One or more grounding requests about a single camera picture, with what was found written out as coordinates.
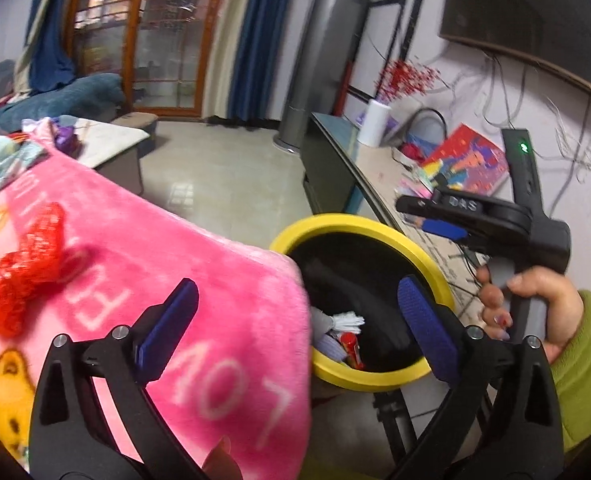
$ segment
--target white marble table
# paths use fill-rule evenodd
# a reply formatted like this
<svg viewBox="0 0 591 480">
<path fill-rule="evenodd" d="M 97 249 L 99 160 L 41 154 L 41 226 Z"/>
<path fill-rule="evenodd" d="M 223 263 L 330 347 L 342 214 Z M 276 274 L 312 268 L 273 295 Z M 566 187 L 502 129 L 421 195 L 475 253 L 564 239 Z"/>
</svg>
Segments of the white marble table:
<svg viewBox="0 0 591 480">
<path fill-rule="evenodd" d="M 78 156 L 80 164 L 93 168 L 135 194 L 142 193 L 137 144 L 149 137 L 147 132 L 117 124 L 78 119 L 75 133 L 82 143 L 82 151 Z"/>
</svg>

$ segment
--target metal screw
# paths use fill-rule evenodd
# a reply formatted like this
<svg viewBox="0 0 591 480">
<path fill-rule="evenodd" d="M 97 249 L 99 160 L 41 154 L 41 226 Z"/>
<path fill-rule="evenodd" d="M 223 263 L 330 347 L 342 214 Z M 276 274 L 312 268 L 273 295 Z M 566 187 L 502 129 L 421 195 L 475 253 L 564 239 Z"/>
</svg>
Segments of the metal screw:
<svg viewBox="0 0 591 480">
<path fill-rule="evenodd" d="M 55 336 L 55 339 L 53 339 L 53 346 L 55 346 L 56 348 L 59 348 L 60 346 L 64 346 L 64 344 L 69 340 L 69 338 L 66 336 L 66 334 L 60 334 Z"/>
<path fill-rule="evenodd" d="M 484 337 L 484 331 L 477 325 L 471 325 L 466 328 L 466 335 L 471 339 L 482 339 Z"/>
<path fill-rule="evenodd" d="M 540 340 L 534 335 L 527 336 L 527 344 L 531 348 L 540 348 L 542 346 Z"/>
<path fill-rule="evenodd" d="M 111 332 L 113 339 L 124 339 L 126 336 L 129 335 L 129 328 L 127 325 L 120 325 L 116 326 Z"/>
</svg>

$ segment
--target glass cabinet door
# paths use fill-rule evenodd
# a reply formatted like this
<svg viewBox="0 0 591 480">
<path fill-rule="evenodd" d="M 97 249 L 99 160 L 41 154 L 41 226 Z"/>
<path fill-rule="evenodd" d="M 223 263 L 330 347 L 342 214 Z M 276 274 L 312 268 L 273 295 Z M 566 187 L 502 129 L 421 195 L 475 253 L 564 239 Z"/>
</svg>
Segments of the glass cabinet door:
<svg viewBox="0 0 591 480">
<path fill-rule="evenodd" d="M 72 38 L 78 76 L 122 73 L 130 6 L 131 0 L 78 0 Z"/>
<path fill-rule="evenodd" d="M 142 0 L 133 68 L 133 105 L 196 107 L 197 73 L 210 0 Z"/>
</svg>

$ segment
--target gray handle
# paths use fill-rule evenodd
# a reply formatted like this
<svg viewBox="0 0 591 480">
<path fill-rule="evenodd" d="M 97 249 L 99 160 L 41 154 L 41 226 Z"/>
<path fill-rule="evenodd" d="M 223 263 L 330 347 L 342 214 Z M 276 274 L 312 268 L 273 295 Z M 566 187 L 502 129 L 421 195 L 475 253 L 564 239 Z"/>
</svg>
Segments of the gray handle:
<svg viewBox="0 0 591 480">
<path fill-rule="evenodd" d="M 507 289 L 507 282 L 515 276 L 515 264 L 507 258 L 495 256 L 490 259 L 487 267 L 491 274 L 491 283 L 502 289 L 504 308 L 511 313 L 513 326 L 508 332 L 511 341 L 521 343 L 528 335 L 534 335 L 544 341 L 546 336 L 547 301 L 541 296 L 531 298 L 513 297 Z"/>
</svg>

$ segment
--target pink blanket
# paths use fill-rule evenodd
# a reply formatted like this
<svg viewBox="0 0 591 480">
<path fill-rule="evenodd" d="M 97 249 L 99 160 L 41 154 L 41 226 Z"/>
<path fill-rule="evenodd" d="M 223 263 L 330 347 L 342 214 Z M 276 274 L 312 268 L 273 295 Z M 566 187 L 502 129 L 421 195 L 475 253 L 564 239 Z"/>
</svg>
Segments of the pink blanket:
<svg viewBox="0 0 591 480">
<path fill-rule="evenodd" d="M 24 335 L 0 339 L 7 449 L 20 460 L 28 445 L 34 386 L 55 335 L 103 337 L 189 277 L 198 312 L 150 396 L 197 463 L 227 435 L 245 480 L 295 478 L 310 408 L 307 300 L 293 262 L 212 235 L 57 152 L 0 192 L 0 256 L 47 202 L 67 213 L 66 257 L 59 284 L 30 304 Z M 120 450 L 137 457 L 98 382 Z"/>
</svg>

